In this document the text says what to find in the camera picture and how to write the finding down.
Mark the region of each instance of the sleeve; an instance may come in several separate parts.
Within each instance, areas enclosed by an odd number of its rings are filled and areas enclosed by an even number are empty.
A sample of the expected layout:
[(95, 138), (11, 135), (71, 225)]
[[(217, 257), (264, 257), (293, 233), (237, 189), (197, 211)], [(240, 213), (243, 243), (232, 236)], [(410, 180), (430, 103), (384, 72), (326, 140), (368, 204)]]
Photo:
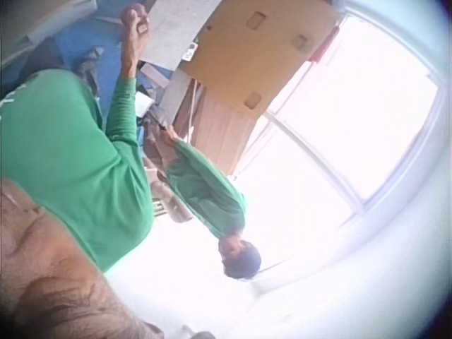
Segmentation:
[(176, 142), (176, 150), (190, 164), (210, 188), (212, 196), (218, 203), (229, 205), (232, 210), (246, 212), (243, 194), (232, 185), (224, 174), (195, 148), (183, 141)]
[(239, 204), (229, 205), (227, 209), (221, 208), (211, 199), (197, 201), (202, 216), (210, 225), (210, 232), (218, 239), (234, 233), (240, 233), (245, 227), (245, 213)]
[(122, 157), (136, 157), (136, 79), (119, 78), (113, 94), (105, 133)]

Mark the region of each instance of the person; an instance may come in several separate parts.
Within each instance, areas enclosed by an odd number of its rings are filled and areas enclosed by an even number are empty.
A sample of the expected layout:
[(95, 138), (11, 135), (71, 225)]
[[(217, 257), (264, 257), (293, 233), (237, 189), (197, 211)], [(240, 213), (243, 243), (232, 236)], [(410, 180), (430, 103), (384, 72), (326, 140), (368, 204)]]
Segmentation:
[(242, 239), (246, 202), (231, 182), (206, 157), (183, 142), (172, 126), (145, 119), (144, 153), (165, 175), (171, 190), (218, 238), (225, 275), (250, 279), (261, 266), (261, 256)]
[(2, 338), (164, 338), (124, 306), (60, 219), (9, 179), (0, 200)]
[(63, 69), (34, 73), (0, 102), (2, 176), (60, 220), (102, 272), (153, 223), (134, 106), (148, 17), (133, 5), (122, 19), (121, 72), (105, 131), (90, 87)]

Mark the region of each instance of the blue floor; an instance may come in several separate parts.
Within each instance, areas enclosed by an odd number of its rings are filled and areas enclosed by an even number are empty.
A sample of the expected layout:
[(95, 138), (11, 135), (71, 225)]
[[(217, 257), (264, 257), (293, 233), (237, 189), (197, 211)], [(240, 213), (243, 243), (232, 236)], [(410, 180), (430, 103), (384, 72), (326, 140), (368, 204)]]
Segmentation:
[[(118, 18), (129, 4), (137, 0), (97, 0), (98, 10), (89, 18), (80, 20), (58, 32), (54, 38), (67, 67), (83, 57), (96, 46), (104, 47), (104, 53), (97, 63), (97, 81), (100, 91), (100, 108), (102, 116), (108, 114), (114, 86), (121, 68), (121, 49), (118, 45), (122, 38), (122, 27), (95, 19), (95, 16), (111, 16)], [(19, 71), (26, 61), (26, 56), (15, 60), (2, 71), (1, 84), (7, 85), (18, 78)], [(158, 68), (166, 77), (171, 71)], [(138, 82), (150, 87), (146, 77), (138, 73)]]

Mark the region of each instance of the paper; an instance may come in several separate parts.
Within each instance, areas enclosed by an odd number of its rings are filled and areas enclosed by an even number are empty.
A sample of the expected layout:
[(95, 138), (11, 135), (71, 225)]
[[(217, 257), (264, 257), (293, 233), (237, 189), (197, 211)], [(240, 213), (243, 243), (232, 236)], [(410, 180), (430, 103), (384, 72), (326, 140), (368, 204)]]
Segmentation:
[(198, 44), (192, 42), (190, 47), (187, 49), (185, 54), (182, 56), (182, 60), (191, 61), (193, 59), (193, 55), (195, 55), (196, 50), (198, 49)]
[(142, 92), (137, 92), (135, 94), (135, 115), (142, 118), (154, 102), (153, 98), (144, 95)]

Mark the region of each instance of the green long-sleeve shirt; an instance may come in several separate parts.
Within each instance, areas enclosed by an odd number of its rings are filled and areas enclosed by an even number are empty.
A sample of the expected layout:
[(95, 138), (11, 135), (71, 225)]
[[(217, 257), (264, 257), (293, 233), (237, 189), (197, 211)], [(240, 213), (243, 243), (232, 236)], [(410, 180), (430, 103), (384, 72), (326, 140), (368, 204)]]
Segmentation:
[(136, 142), (135, 79), (99, 107), (72, 73), (37, 73), (1, 102), (2, 176), (55, 214), (103, 271), (149, 233), (153, 207)]
[(218, 239), (245, 226), (246, 202), (223, 173), (197, 150), (176, 142), (179, 159), (166, 170), (173, 192)]

